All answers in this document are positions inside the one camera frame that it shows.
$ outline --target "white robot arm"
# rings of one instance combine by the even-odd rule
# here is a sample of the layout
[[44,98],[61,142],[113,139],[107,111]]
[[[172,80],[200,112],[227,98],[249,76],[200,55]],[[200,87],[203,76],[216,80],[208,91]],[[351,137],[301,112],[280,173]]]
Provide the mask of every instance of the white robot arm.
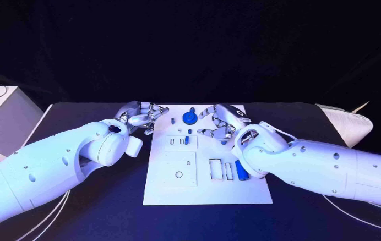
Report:
[[21,148],[0,162],[0,222],[61,196],[126,152],[136,157],[142,140],[138,127],[153,132],[153,123],[169,109],[130,102],[114,119],[93,122]]
[[263,178],[270,172],[319,194],[381,204],[381,155],[295,137],[289,143],[273,126],[250,124],[230,105],[210,107],[201,118],[210,113],[216,124],[218,119],[218,131],[198,132],[221,141],[237,134],[233,154],[254,177]]

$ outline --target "robotic hand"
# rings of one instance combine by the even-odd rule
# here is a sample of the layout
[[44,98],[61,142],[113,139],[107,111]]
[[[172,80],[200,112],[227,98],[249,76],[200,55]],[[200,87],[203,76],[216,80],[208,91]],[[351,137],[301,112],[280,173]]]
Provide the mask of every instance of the robotic hand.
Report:
[[132,136],[139,127],[153,132],[169,112],[153,103],[133,101],[114,119],[93,122],[21,148],[0,162],[0,222],[52,201],[123,153],[136,157],[143,145]]
[[[244,113],[230,105],[214,105],[217,130],[198,133],[227,141],[246,171],[257,178],[272,172],[286,183],[324,195],[381,204],[381,155],[347,147],[296,139],[266,122],[250,124]],[[286,142],[279,135],[293,138]]]

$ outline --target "small hole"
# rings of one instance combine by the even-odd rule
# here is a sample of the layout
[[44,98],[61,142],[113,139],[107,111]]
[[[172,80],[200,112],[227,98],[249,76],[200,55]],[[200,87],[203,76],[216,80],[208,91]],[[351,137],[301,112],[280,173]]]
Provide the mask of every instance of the small hole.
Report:
[[32,181],[32,182],[35,182],[37,181],[37,178],[35,178],[35,176],[32,175],[32,174],[29,174],[29,180]]
[[63,157],[63,162],[65,165],[70,165],[70,161],[68,161],[67,157]]

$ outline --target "black table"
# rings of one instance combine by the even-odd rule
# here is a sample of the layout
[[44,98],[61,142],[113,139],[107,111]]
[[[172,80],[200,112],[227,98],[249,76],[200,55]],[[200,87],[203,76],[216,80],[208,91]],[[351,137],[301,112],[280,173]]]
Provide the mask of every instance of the black table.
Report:
[[[89,122],[113,118],[122,105],[57,103],[29,143]],[[266,121],[301,139],[345,146],[318,106],[305,103],[244,103],[244,106],[254,123]],[[142,131],[135,134],[145,142],[139,157],[125,154],[117,164],[99,169],[73,189],[63,213],[41,240],[381,239],[381,229],[350,218],[322,195],[288,185],[272,174],[267,184],[275,204],[143,206],[152,136]],[[6,220],[0,224],[0,240],[16,240],[45,218],[60,199]],[[358,201],[331,199],[351,214],[381,224],[381,209]]]

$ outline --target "circular hole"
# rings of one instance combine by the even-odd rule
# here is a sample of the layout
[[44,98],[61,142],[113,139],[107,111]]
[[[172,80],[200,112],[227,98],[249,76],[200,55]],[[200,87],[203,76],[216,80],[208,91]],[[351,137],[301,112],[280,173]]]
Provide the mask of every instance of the circular hole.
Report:
[[65,165],[70,165],[70,161],[68,161],[67,157],[63,157],[63,162]]
[[29,174],[29,180],[32,181],[32,182],[35,182],[37,181],[37,178],[35,178],[35,176],[32,175],[32,174]]
[[177,178],[179,179],[182,176],[184,176],[184,173],[182,171],[178,171],[177,174],[175,174]]

